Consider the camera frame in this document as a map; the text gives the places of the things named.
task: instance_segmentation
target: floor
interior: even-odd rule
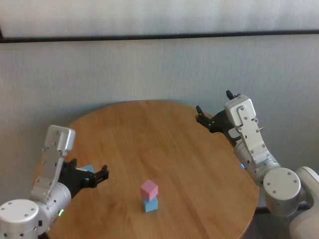
[[[291,239],[289,223],[302,211],[289,218],[275,217],[270,213],[255,214],[242,239]]]

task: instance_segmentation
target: pink cube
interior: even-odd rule
[[[159,187],[156,183],[154,183],[150,179],[148,179],[141,186],[140,192],[141,192],[142,197],[150,202],[159,193]]]

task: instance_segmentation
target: stacked cubes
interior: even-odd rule
[[[157,194],[159,193],[159,187],[156,183],[148,179],[140,188],[141,196],[143,197],[143,204],[145,212],[157,210],[159,202]]]

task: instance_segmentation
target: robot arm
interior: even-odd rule
[[[303,200],[313,206],[292,221],[290,233],[294,239],[318,238],[319,229],[313,224],[319,222],[319,205],[316,203],[319,200],[319,176],[307,167],[296,173],[281,167],[262,139],[251,99],[245,95],[234,96],[230,91],[226,94],[229,101],[225,110],[211,119],[197,106],[197,122],[210,132],[225,134],[242,167],[259,187],[265,189],[266,204],[272,214],[289,216]]]
[[[109,176],[104,165],[97,173],[65,162],[75,131],[51,125],[44,142],[42,168],[30,200],[18,199],[0,206],[0,239],[36,239],[50,227],[82,188],[94,188]]]

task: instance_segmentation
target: blue block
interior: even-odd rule
[[[82,169],[85,169],[86,171],[89,171],[89,172],[91,172],[91,173],[94,173],[94,168],[93,168],[93,166],[92,166],[91,164],[82,167]]]
[[[143,198],[143,203],[146,213],[153,210],[157,210],[159,208],[159,202],[157,197],[155,197],[151,201],[148,201],[147,199]]]

